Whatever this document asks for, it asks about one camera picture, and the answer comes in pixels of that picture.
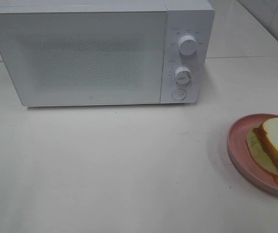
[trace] table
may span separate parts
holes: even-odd
[[[278,41],[237,0],[209,1],[216,14],[208,58],[278,56]]]
[[[26,108],[0,63],[0,233],[275,233],[226,151],[278,114],[278,57],[207,59],[196,104]]]

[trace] microwave door window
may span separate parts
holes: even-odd
[[[0,15],[24,105],[159,103],[166,12]]]

